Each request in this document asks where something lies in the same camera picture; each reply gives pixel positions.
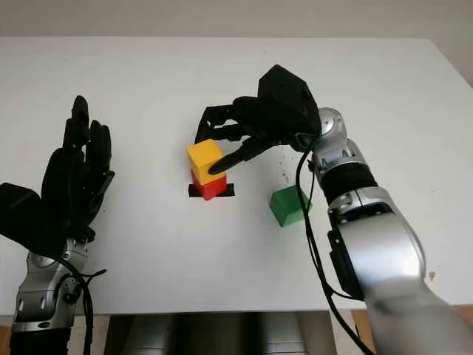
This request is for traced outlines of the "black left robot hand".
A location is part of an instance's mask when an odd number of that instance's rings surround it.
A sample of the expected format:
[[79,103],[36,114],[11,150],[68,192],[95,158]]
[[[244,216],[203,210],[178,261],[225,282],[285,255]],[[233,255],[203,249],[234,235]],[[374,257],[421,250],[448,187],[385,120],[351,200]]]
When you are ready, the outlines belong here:
[[95,239],[90,224],[115,176],[111,157],[109,127],[89,119],[88,103],[78,95],[66,120],[62,146],[51,155],[41,187],[51,229],[82,242]]

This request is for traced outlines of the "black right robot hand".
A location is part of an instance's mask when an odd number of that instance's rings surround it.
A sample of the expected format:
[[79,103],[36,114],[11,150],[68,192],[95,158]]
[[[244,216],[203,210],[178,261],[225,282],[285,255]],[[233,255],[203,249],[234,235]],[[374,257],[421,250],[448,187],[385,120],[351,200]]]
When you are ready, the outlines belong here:
[[297,109],[277,101],[240,97],[229,105],[206,107],[194,142],[242,142],[236,151],[211,165],[208,173],[216,175],[274,146],[289,145],[302,152],[320,133],[319,113],[313,104]]

